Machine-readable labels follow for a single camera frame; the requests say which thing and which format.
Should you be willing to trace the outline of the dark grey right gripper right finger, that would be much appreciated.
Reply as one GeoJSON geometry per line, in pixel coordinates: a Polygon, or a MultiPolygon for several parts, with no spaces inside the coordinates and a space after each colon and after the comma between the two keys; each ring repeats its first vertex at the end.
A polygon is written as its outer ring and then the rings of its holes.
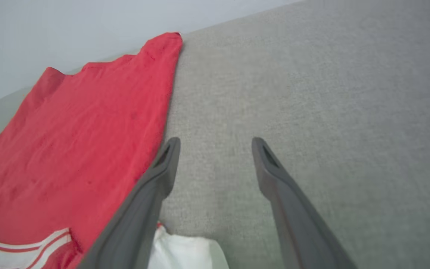
{"type": "Polygon", "coordinates": [[[356,266],[267,142],[252,139],[256,178],[270,202],[287,269],[355,269],[356,266]]]}

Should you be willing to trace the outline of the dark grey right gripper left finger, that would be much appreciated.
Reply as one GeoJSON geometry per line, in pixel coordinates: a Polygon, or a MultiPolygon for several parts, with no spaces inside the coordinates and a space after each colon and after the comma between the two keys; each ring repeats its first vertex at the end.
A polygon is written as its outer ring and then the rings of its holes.
{"type": "Polygon", "coordinates": [[[174,188],[181,142],[170,138],[118,208],[79,269],[146,269],[162,203],[174,188]]]}

